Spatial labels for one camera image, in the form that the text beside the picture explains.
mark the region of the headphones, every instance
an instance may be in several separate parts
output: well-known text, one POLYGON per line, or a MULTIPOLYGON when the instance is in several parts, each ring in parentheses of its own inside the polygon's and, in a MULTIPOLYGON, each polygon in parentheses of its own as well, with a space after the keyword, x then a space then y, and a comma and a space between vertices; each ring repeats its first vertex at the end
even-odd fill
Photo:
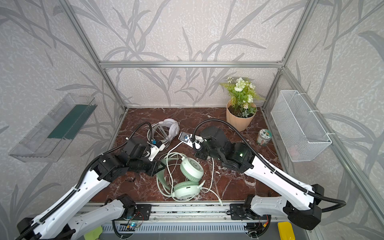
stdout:
POLYGON ((174 139, 179 134, 179 130, 179 124, 172 118, 167 118, 161 122, 152 124, 152 131, 157 132, 164 138, 163 140, 161 140, 161 142, 165 144, 166 148, 169 147, 169 144, 172 139, 174 139), (169 128, 168 134, 166 133, 164 127, 169 128))
MULTIPOLYGON (((173 186, 173 192, 170 193, 171 197, 175 197, 177 199, 186 199, 191 198, 200 193, 201 187, 203 186, 205 180, 199 184, 200 179, 204 175, 203 167, 198 163, 195 159, 190 157, 182 157, 182 162, 180 164, 180 170, 183 175, 188 179, 188 181, 178 183, 173 186)), ((162 159, 161 163, 167 166, 167 160, 162 159)), ((164 189, 168 189, 171 191, 171 186, 167 184, 164 177, 164 170, 161 170, 156 174, 157 179, 161 182, 164 189)))

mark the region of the leaf pattern wallpaper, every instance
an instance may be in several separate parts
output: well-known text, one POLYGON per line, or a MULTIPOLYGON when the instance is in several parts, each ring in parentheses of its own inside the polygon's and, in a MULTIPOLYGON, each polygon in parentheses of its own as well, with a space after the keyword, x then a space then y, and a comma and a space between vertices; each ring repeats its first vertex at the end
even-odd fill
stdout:
MULTIPOLYGON (((70 3, 102 61, 279 61, 307 0, 70 3)), ((131 107, 225 106, 229 97, 218 86, 228 76, 250 78, 257 93, 266 96, 276 72, 274 68, 108 69, 131 107)))
POLYGON ((0 238, 13 240, 18 221, 39 214, 103 152, 123 108, 103 82, 58 2, 0 1, 0 238), (58 162, 21 162, 8 155, 67 94, 98 105, 58 162))
MULTIPOLYGON (((288 68, 384 197, 384 1, 319 2, 288 68)), ((275 133, 270 111, 286 89, 291 88, 282 78, 266 107, 275 133)), ((346 199, 346 207, 323 214, 324 239, 384 239, 382 226, 330 148, 312 161, 293 163, 279 134, 275 137, 290 174, 323 185, 325 195, 346 199)))

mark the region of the flower pot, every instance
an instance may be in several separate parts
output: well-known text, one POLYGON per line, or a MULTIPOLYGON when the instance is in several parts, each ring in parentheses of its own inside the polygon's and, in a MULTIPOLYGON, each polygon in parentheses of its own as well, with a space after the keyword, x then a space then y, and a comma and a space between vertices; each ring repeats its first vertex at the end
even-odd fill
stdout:
MULTIPOLYGON (((255 114, 249 118, 236 117, 235 115, 230 113, 228 110, 228 108, 231 105, 232 105, 232 102, 231 102, 231 100, 229 100, 228 104, 227 104, 227 122, 230 123, 232 126, 234 126, 237 129, 237 131, 239 131, 239 132, 244 131, 248 127, 248 125, 251 123, 255 114)), ((254 103, 250 103, 249 105, 252 107, 256 107, 256 105, 254 103)))

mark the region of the yellow connector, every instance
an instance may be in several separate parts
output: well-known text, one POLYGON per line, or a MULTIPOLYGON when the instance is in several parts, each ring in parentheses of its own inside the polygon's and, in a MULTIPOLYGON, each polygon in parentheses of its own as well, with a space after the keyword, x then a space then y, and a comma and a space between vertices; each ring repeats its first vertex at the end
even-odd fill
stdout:
POLYGON ((281 240, 295 240, 292 224, 290 222, 279 222, 277 224, 281 240))

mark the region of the red marble surface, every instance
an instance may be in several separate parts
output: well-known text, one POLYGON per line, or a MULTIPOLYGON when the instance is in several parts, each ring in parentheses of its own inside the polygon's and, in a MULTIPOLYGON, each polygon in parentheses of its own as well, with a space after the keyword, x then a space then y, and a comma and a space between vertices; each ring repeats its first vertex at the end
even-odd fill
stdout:
MULTIPOLYGON (((208 118, 219 118, 225 120, 226 117, 225 108, 135 108, 130 109, 126 115, 126 118, 121 126, 115 145, 120 145, 125 141, 125 137, 129 136, 132 130, 141 122, 148 121, 150 123, 156 123, 166 118, 173 118, 180 123, 180 131, 192 133, 194 127, 201 121, 208 118)), ((224 131, 226 136, 231 142, 240 142, 241 139, 235 132, 219 122, 209 122, 201 126, 198 130, 204 129, 209 125, 218 125, 224 131)), ((246 137, 247 141, 253 146, 253 148, 262 154, 273 165, 281 169, 281 164, 278 160, 275 147, 270 143, 265 146, 259 146, 257 144, 257 134, 260 129, 267 128, 264 121, 264 117, 261 111, 257 111, 251 124, 247 127, 242 134, 246 137)), ((148 127, 142 127, 137 131, 136 135, 146 138, 148 127)), ((177 139, 171 142, 168 150, 164 150, 161 154, 167 153, 170 149, 179 143, 177 139)), ((186 144, 181 144, 175 149, 177 152, 182 152, 189 157, 194 157, 194 151, 186 144)), ((212 159, 197 161, 203 166, 204 176, 202 180, 205 180, 204 187, 209 188, 212 177, 212 159)), ((220 165, 220 161, 215 161, 214 168, 214 180, 212 183, 212 190, 215 191, 222 200, 245 200, 248 194, 257 194, 259 196, 279 196, 278 193, 267 187, 260 181, 248 177, 244 174, 237 173, 232 170, 228 170, 220 165)), ((185 181, 184 175, 181 173, 180 167, 177 166, 174 173, 174 185, 185 181)), ((92 198, 92 202, 104 202, 107 198, 115 199, 121 194, 128 194, 136 202, 146 201, 171 201, 172 198, 163 196, 156 185, 156 177, 149 177, 144 173, 127 172, 123 177, 116 179, 108 187, 99 192, 92 198)), ((211 193, 202 193, 195 197, 195 200, 217 200, 217 197, 211 193)))

